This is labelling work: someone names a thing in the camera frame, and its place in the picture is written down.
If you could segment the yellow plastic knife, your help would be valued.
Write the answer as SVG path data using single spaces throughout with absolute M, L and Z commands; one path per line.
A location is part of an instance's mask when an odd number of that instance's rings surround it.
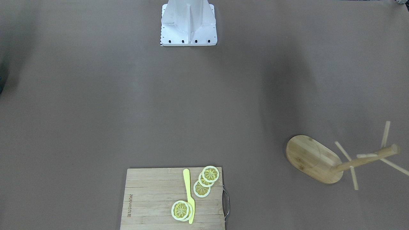
M 194 220 L 194 217 L 195 217 L 196 204 L 195 204 L 195 200 L 193 199 L 193 197 L 191 195 L 192 188 L 191 188 L 190 170 L 188 168 L 183 169 L 183 179 L 184 179 L 184 183 L 185 183 L 187 201 L 192 206 L 192 215 L 189 218 L 188 222 L 189 222 L 189 224 L 193 224 L 193 220 Z

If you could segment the bamboo cutting board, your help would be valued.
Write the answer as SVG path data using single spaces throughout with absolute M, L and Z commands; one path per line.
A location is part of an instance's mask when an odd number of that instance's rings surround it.
M 130 168 L 125 181 L 121 230 L 224 230 L 229 214 L 223 170 L 206 197 L 198 197 L 193 185 L 203 167 L 189 167 L 191 196 L 195 201 L 193 221 L 180 221 L 171 214 L 177 201 L 188 202 L 184 168 Z

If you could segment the white pedestal column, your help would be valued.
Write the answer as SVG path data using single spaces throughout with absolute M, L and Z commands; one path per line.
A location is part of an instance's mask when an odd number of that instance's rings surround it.
M 161 13 L 160 45 L 217 45 L 215 7 L 207 0 L 170 0 Z

